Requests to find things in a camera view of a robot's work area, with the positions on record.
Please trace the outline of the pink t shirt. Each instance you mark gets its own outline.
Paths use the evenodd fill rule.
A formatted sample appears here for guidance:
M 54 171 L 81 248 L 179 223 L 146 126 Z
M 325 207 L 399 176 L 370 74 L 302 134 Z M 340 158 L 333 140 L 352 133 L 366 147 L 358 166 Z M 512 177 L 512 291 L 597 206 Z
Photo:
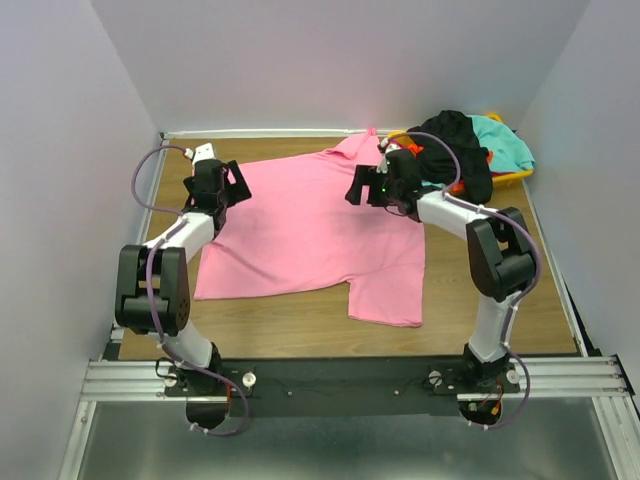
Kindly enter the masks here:
M 394 327 L 423 321 L 421 224 L 349 204 L 358 165 L 380 161 L 375 130 L 320 152 L 250 162 L 252 197 L 229 209 L 201 252 L 194 297 L 274 296 L 349 285 L 349 317 Z

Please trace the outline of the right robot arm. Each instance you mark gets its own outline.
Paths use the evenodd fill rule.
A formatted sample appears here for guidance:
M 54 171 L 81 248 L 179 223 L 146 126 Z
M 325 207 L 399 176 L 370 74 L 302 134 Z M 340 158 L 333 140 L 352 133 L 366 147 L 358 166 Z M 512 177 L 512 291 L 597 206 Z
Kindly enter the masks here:
M 438 394 L 480 392 L 504 380 L 518 307 L 540 276 L 540 251 L 522 213 L 475 205 L 424 186 L 417 159 L 406 148 L 387 150 L 377 166 L 357 166 L 345 198 L 352 205 L 393 206 L 405 217 L 465 240 L 479 292 L 474 331 L 462 356 L 435 365 L 429 379 Z

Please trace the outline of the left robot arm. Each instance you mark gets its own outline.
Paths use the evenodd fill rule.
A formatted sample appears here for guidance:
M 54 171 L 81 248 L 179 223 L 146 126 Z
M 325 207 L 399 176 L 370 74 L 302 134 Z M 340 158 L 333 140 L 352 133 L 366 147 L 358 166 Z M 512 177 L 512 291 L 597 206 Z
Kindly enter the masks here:
M 216 345 L 190 320 L 188 264 L 219 236 L 229 208 L 251 198 L 234 161 L 194 160 L 184 180 L 188 197 L 171 209 L 176 221 L 156 238 L 124 246 L 119 254 L 115 295 L 116 323 L 137 335 L 152 336 L 177 369 L 188 370 L 187 382 L 201 395 L 221 384 L 229 394 L 242 388 L 222 374 Z

